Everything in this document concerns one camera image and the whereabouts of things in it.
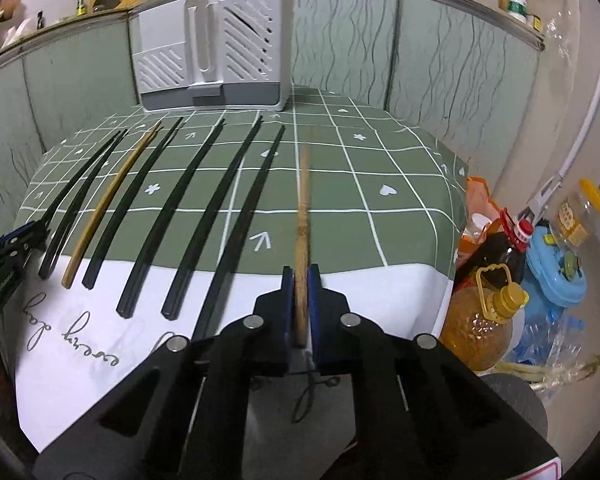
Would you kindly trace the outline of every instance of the black chopstick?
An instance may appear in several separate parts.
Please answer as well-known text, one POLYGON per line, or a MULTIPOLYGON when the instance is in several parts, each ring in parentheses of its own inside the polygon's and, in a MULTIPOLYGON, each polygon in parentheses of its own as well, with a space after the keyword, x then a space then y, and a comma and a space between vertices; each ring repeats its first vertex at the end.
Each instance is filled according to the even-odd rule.
POLYGON ((216 124, 214 129, 211 131, 211 134, 208 136, 205 143, 200 147, 192 161, 187 166, 187 169, 184 170, 180 176, 180 179, 164 203, 158 218, 155 219, 154 225, 151 227, 149 234, 144 240, 144 244, 140 249, 138 258, 131 269, 131 273, 126 280, 125 288, 122 291, 120 300, 118 301, 116 312, 120 314, 120 316, 127 319, 133 316, 136 308, 136 302, 138 301, 138 296, 140 295, 140 290, 142 289, 142 284, 144 283, 144 279, 149 272, 149 267, 151 267, 155 253, 157 253, 158 248, 160 247, 160 243, 164 238, 164 234, 169 227, 176 208, 178 207, 178 204, 180 204, 180 200, 182 200, 182 197, 184 196, 184 193, 186 192, 194 173, 196 173, 197 168, 202 162, 202 159, 205 158, 205 155, 208 153, 209 149, 211 149, 211 146, 220 135, 220 132, 222 132, 223 127, 224 119, 220 119, 218 124, 216 124))
POLYGON ((87 162, 85 162, 78 171, 76 171, 74 173, 74 176, 72 176, 69 179, 69 182, 67 182, 65 184, 65 186, 60 190, 60 193, 58 193, 58 195, 56 195, 56 198, 53 200, 53 202, 51 203, 51 205, 46 208, 45 213, 42 215, 42 218, 40 219, 41 222, 48 227, 49 224, 51 224, 51 220, 54 217, 54 215, 56 214, 56 210, 58 209, 58 207, 60 207, 60 204, 62 203, 62 200, 64 200, 64 197, 66 197, 68 195, 68 193, 71 191, 71 188, 73 186, 75 186, 76 182, 78 182, 80 180, 80 177, 84 175, 84 173, 89 169, 89 166, 91 164, 93 164, 93 161, 96 160, 100 155, 102 155, 104 153, 104 151, 110 146, 110 144, 116 140, 116 138, 119 136, 119 134, 121 133, 121 130, 118 130, 118 132, 109 137, 109 139, 107 139, 107 142, 105 142, 102 146, 100 146, 98 148, 98 151, 95 152, 93 155, 90 156, 89 160, 87 160, 87 162))
POLYGON ((251 127, 251 131, 247 135, 246 139, 244 139, 240 149, 237 151, 234 159, 231 161, 229 167, 222 176, 216 191, 206 206, 202 218, 198 222, 198 226, 196 227, 196 230, 189 241, 187 249, 184 251, 184 255, 182 256, 176 275, 173 277, 167 297, 162 305, 161 313, 166 319, 178 319, 180 308, 182 307, 182 301, 187 293, 187 288, 189 287, 189 282, 191 281, 193 272, 196 269, 200 259, 200 254, 202 254, 202 251, 205 248, 206 239, 208 238, 211 228, 216 221, 216 216, 218 216, 218 211, 220 211, 220 208, 222 207, 222 202, 224 202, 224 197, 226 197, 226 194, 229 191, 231 182, 238 171, 240 161, 250 146, 251 141, 260 130, 261 125, 262 116, 258 117, 255 124, 251 127))
POLYGON ((115 140, 109 145, 107 151, 104 152, 100 159, 94 164, 93 168, 91 168, 91 172, 80 186, 80 189, 75 194, 74 199, 71 200, 69 207, 64 213, 64 216, 62 216, 62 220, 56 229, 56 234, 49 243, 49 246, 46 248, 45 257, 42 260, 40 269, 38 270, 38 276, 40 276, 40 278, 43 280, 46 280, 54 272, 60 252, 62 251, 62 247, 69 237, 71 227, 74 225, 75 219, 78 216, 78 211, 80 210, 82 203, 89 192, 91 184, 100 173, 104 163, 111 156, 113 150, 115 150, 120 141, 125 138, 127 131, 128 130, 125 130, 121 135, 116 134, 115 140))
POLYGON ((273 141, 269 153, 262 163, 262 167, 258 170, 253 185, 249 190, 247 198, 244 200, 244 205, 240 210, 240 214, 235 221, 234 228, 231 231, 231 235, 224 247, 218 268, 214 273, 209 290, 206 292, 206 298, 202 304, 200 315, 198 316, 198 322, 193 330, 191 341, 198 341, 207 337, 213 337, 218 330, 220 322, 222 321, 222 314, 224 314, 224 304, 228 297, 229 288, 231 287, 231 281, 240 262, 240 255, 242 254, 242 248, 253 220, 260 195, 264 189, 267 175, 269 174, 269 168, 273 161, 273 157, 276 155, 276 149, 280 144, 280 139, 285 132, 285 127, 280 126, 280 130, 276 136, 276 140, 273 141))
POLYGON ((142 183, 144 182, 144 179, 149 173, 149 170, 151 170, 151 168, 154 166, 155 162, 158 160, 162 152, 174 139, 174 137, 176 136, 178 126, 183 120, 184 118, 180 117, 176 121, 176 123, 171 127, 171 129, 167 132, 164 138, 155 147, 152 154, 149 155, 147 160, 142 165, 142 168, 140 168, 140 171, 138 171, 138 174, 136 174, 128 189, 125 191, 125 194, 123 195, 122 199, 120 200, 120 203, 118 204, 116 210, 111 216, 109 223, 107 223, 107 227, 104 229, 104 232, 102 233, 102 236, 98 241, 98 245, 96 246, 95 251, 93 251, 93 256, 91 257, 89 266, 87 267, 87 270, 84 273, 84 277, 82 278, 82 284, 86 288, 92 289, 94 287, 96 279, 98 278, 98 274, 100 273, 102 263, 107 257, 107 253, 109 252, 109 248, 111 247, 113 238, 116 236, 118 228, 120 227, 120 224, 122 224, 122 221, 125 218, 129 207, 138 195, 138 192, 140 191, 142 183))

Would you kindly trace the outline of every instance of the wooden chopstick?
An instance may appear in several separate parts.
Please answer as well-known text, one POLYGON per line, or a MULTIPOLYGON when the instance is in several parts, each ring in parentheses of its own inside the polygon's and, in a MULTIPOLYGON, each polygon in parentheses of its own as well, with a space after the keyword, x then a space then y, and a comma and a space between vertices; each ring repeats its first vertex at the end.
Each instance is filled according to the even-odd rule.
POLYGON ((306 270, 309 266, 309 148, 303 144, 300 151, 300 191, 298 195, 298 227, 296 228, 296 344, 306 346, 308 305, 306 270))
POLYGON ((136 146, 131 155, 128 156, 118 174, 114 177, 111 184, 109 184, 109 187, 107 187, 107 190, 100 199, 95 211, 91 214, 87 227, 84 228, 84 231, 80 236, 80 240, 74 249, 74 253, 71 255, 69 265, 67 265, 66 270, 64 271, 64 276, 62 277, 62 286, 64 286, 64 288, 71 288, 73 285, 75 275, 78 272, 78 267, 80 267, 84 253, 87 251, 93 236, 96 234, 107 208, 111 204, 113 197, 118 192, 118 189, 120 188, 122 181, 125 179, 126 174, 131 170, 131 167, 135 164, 136 160, 138 160, 140 154, 144 152, 144 149, 152 140, 155 139, 161 122, 162 121, 158 121, 155 123, 154 127, 144 134, 144 137, 140 140, 140 143, 136 146))

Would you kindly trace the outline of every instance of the orange plastic bag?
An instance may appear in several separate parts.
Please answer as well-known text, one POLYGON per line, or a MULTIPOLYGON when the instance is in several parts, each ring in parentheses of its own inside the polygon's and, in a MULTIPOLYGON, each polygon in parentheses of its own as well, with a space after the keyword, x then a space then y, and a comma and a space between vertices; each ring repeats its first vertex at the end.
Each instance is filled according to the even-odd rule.
POLYGON ((479 176, 469 176, 466 180, 466 209, 468 217, 471 219, 474 213, 480 213, 491 220, 491 224, 486 226, 476 240, 468 236, 466 232, 462 234, 458 243, 458 261, 456 267, 460 267, 474 254, 475 250, 483 243, 488 234, 494 233, 500 227, 500 208, 491 199, 489 186, 483 178, 479 176))

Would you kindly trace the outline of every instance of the table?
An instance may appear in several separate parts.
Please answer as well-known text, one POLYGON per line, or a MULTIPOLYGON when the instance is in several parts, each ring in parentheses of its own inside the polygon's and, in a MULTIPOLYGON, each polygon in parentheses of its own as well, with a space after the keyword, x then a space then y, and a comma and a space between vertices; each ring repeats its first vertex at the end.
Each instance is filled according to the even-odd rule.
MULTIPOLYGON (((90 257, 126 187, 148 152, 181 114, 120 110, 70 135, 40 164, 16 222, 39 218, 56 193, 111 132, 129 128, 91 184, 55 273, 43 282, 29 264, 22 297, 5 312, 10 364, 16 369, 21 427, 42 449, 173 333, 190 335, 206 289, 268 147, 286 127, 251 223, 221 325, 251 312, 255 298, 280 286, 293 265, 299 145, 310 145, 312 262, 325 286, 347 295, 352 311, 391 334, 439 333, 448 305, 459 232, 464 228, 466 165, 417 126, 382 110, 313 88, 294 88, 282 112, 198 111, 158 159, 110 247, 93 290, 60 285, 90 212, 142 135, 158 134, 125 179, 91 243, 90 257), (184 248, 229 161, 258 115, 264 124, 248 149, 206 242, 176 321, 160 307, 184 248), (115 312, 126 277, 162 204, 214 125, 226 121, 180 203, 154 260, 132 319, 115 312)), ((53 233, 77 186, 58 209, 53 233)))

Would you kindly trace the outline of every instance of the wall tile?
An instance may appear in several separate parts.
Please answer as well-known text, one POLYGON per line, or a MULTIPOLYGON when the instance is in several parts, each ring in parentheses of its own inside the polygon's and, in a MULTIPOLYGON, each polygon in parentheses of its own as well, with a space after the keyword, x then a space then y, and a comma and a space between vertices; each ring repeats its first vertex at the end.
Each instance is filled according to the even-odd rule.
POLYGON ((137 103, 124 22, 84 30, 26 54, 25 73, 47 146, 137 103))
POLYGON ((525 115, 538 51, 462 10, 403 0, 390 112, 494 185, 525 115))
POLYGON ((22 60, 0 68, 0 234, 16 218, 44 150, 24 86, 22 60))
POLYGON ((396 0, 296 0, 295 84, 382 108, 396 0))

